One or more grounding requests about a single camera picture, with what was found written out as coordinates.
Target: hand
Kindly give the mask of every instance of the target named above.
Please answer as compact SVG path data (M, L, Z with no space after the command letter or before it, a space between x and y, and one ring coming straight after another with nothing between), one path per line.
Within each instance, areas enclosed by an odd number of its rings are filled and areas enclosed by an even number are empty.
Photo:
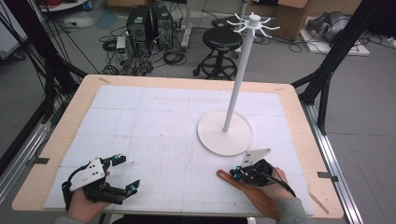
M94 203L85 197L83 189L76 189L67 216L84 223L90 223L109 205L110 203Z
M223 170L216 172L217 176L225 180L229 184L233 185L237 189L244 191L250 201L256 206L256 208L263 213L265 216L273 219L278 219L279 214L276 208L276 202L268 197L261 189L247 186L240 181L236 181L233 177Z
M273 177L288 183L285 172L283 172L283 170L278 167L274 168ZM280 199L293 198L293 195L278 183L269 184L260 187L259 189L261 189L266 195L268 195L268 197L276 202Z

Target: wooden table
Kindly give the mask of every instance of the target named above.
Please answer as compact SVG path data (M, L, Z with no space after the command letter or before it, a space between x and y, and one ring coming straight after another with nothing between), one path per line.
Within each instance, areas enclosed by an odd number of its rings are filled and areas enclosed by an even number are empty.
M40 155L42 158L49 158L48 164L36 164L33 167L12 204L13 209L49 211L44 209L44 202L49 195L58 167L73 142L77 129L90 108L97 90L102 85L190 90L231 91L233 89L233 82L223 80L86 76ZM327 170L295 89L289 84L244 82L241 91L268 92L279 96L315 207L314 217L342 217L344 212L332 181L329 178L318 177L318 172Z

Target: gray floor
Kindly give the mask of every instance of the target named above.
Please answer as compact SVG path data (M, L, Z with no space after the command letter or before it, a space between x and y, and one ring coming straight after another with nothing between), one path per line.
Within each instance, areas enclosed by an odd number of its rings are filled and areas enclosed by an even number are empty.
M79 9L58 14L58 17L76 11ZM99 6L89 14L95 22L99 22L104 13L108 12L104 6ZM211 27L211 20L213 17L206 15L200 24ZM120 17L101 26L101 29L96 23L91 28L70 35L95 67L102 70L106 65L106 53L98 38L109 35L109 31L123 26L125 22ZM193 22L196 26L199 19ZM207 54L207 48L201 41L203 31L192 33L186 52L187 61L183 65L162 66L160 69L165 74L155 69L148 76L205 78L192 75L192 70ZM88 73L96 73L71 41L65 39L64 43L74 65ZM288 44L275 41L269 45L255 44L249 57L245 81L291 83L314 72L325 56L308 53L303 45L301 47L301 52L292 52ZM326 130L363 222L396 223L396 172L393 169L396 163L396 121L393 117L396 114L396 89L393 88L396 85L396 51L373 43L366 48L371 53L369 57L347 56L333 76ZM29 60L1 62L0 86L0 155L3 155L41 103L43 91ZM27 223L34 220L51 223L62 214L12 210L12 200L28 173L29 168L26 168L0 205L0 223ZM347 223L345 218L317 219L317 222ZM259 223L265 223L265 220L259 220Z

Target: black stool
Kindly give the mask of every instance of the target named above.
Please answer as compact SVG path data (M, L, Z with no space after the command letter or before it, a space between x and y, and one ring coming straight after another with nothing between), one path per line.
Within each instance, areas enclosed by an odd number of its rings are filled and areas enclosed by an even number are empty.
M206 79L211 77L214 78L227 78L231 80L231 77L236 75L237 66L232 59L224 57L224 54L230 50L235 50L242 45L242 36L235 33L229 28L212 28L204 33L204 43L210 47L211 52L204 58L204 60L198 64L198 67L194 69L193 74L198 76L201 69L207 75ZM217 51L218 55L212 56L213 51ZM216 58L215 63L208 63L207 61ZM230 62L229 65L223 65L223 61Z

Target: sleeve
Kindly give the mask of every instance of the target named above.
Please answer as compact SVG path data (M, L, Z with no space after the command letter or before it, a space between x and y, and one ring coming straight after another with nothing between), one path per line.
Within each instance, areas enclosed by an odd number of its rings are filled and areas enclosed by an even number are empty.
M299 198L281 199L276 204L279 212L279 224L315 224L316 222L308 217Z
M86 224L71 217L57 217L54 224Z

